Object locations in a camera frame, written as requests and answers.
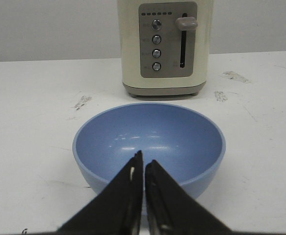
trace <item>toaster control panel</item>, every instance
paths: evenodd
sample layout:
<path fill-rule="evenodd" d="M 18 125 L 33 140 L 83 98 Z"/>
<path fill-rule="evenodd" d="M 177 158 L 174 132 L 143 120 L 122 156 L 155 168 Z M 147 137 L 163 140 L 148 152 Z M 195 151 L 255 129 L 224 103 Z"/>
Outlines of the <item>toaster control panel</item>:
<path fill-rule="evenodd" d="M 192 75 L 197 27 L 195 2 L 140 5 L 141 75 L 145 78 Z"/>

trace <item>bowl rim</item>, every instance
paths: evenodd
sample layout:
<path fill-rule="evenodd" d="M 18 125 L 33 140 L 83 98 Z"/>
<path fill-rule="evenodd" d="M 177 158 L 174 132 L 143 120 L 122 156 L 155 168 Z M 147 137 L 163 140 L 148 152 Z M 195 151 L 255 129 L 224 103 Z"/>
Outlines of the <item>bowl rim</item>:
<path fill-rule="evenodd" d="M 113 108 L 110 108 L 110 109 L 107 109 L 103 112 L 100 112 L 98 114 L 96 114 L 95 116 L 93 116 L 92 118 L 90 118 L 89 120 L 87 120 L 81 127 L 80 129 L 78 130 L 78 132 L 75 134 L 75 137 L 74 137 L 74 140 L 73 140 L 73 143 L 72 143 L 72 152 L 73 152 L 73 156 L 75 158 L 75 161 L 78 163 L 79 167 L 81 167 L 85 172 L 87 172 L 89 175 L 91 175 L 92 177 L 94 177 L 95 179 L 99 180 L 99 181 L 102 181 L 103 183 L 106 183 L 108 184 L 110 181 L 109 180 L 106 180 L 102 177 L 100 177 L 99 175 L 93 173 L 91 170 L 89 170 L 83 163 L 82 161 L 80 160 L 80 158 L 78 157 L 78 153 L 77 153 L 77 149 L 76 149 L 76 143 L 77 143 L 77 139 L 81 133 L 81 131 L 84 129 L 84 127 L 86 125 L 88 125 L 89 122 L 93 121 L 95 118 L 105 114 L 105 113 L 108 113 L 112 110 L 115 110 L 115 109 L 119 109 L 119 108 L 124 108 L 124 107 L 127 107 L 127 106 L 135 106 L 135 105 L 164 105 L 164 106 L 171 106 L 171 107 L 174 107 L 174 108 L 180 108 L 180 109 L 184 109 L 184 110 L 187 110 L 187 111 L 190 111 L 192 113 L 196 113 L 197 115 L 199 116 L 202 116 L 204 119 L 206 119 L 207 121 L 209 121 L 217 130 L 217 132 L 219 133 L 220 137 L 221 137 L 221 141 L 222 141 L 222 149 L 221 149 L 221 152 L 217 158 L 217 160 L 208 168 L 206 169 L 203 173 L 199 174 L 198 176 L 196 177 L 193 177 L 189 180 L 186 180 L 186 181 L 183 181 L 183 182 L 178 182 L 178 184 L 180 186 L 183 186 L 183 185 L 188 185 L 188 184 L 191 184 L 195 181 L 198 181 L 199 179 L 201 178 L 205 178 L 206 175 L 210 174 L 212 171 L 214 171 L 216 168 L 219 167 L 223 157 L 224 157 L 224 154 L 225 154 L 225 150 L 226 150 L 226 142 L 225 142 L 225 137 L 222 133 L 222 131 L 220 130 L 220 128 L 210 119 L 208 118 L 207 116 L 195 111 L 195 110 L 192 110 L 190 108 L 186 108 L 184 106 L 179 106 L 179 105 L 175 105 L 175 104 L 168 104 L 168 103 L 159 103 L 159 102 L 139 102 L 139 103 L 131 103 L 131 104 L 125 104 L 125 105 L 120 105 L 120 106 L 117 106 L 117 107 L 113 107 Z"/>

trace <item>toaster button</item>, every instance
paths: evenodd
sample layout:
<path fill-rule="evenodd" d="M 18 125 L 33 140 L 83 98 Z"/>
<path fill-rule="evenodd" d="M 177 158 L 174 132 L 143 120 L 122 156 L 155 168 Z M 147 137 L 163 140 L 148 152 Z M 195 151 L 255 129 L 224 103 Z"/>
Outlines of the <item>toaster button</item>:
<path fill-rule="evenodd" d="M 158 62 L 154 63 L 154 64 L 153 64 L 153 70 L 154 70 L 154 71 L 159 71 L 159 70 L 161 70 L 161 64 L 158 63 Z"/>
<path fill-rule="evenodd" d="M 154 58 L 159 58 L 161 56 L 161 50 L 155 49 L 153 50 L 153 57 Z"/>
<path fill-rule="evenodd" d="M 160 20 L 154 20 L 152 22 L 152 27 L 153 27 L 154 30 L 160 30 L 161 27 L 162 27 L 161 21 Z"/>
<path fill-rule="evenodd" d="M 153 36 L 153 43 L 154 43 L 154 44 L 159 44 L 159 43 L 161 43 L 161 36 L 160 36 L 160 35 L 154 35 L 154 36 Z"/>

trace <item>white table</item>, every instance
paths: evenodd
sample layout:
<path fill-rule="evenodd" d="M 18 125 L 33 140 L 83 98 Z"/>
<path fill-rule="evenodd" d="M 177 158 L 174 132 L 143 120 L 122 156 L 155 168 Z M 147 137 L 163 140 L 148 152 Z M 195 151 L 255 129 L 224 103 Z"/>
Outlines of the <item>white table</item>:
<path fill-rule="evenodd" d="M 120 67 L 0 63 L 0 234 L 56 230 L 86 205 L 95 193 L 73 158 L 75 133 L 101 111 L 145 101 L 197 110 L 223 131 L 227 151 L 203 206 L 233 230 L 286 232 L 286 52 L 211 55 L 195 97 L 132 98 Z"/>

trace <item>toaster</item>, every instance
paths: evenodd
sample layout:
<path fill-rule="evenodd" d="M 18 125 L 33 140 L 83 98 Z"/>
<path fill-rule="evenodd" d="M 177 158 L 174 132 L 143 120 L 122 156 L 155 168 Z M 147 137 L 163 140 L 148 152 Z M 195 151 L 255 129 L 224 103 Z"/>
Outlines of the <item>toaster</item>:
<path fill-rule="evenodd" d="M 198 94 L 213 0 L 118 0 L 122 82 L 133 96 Z"/>

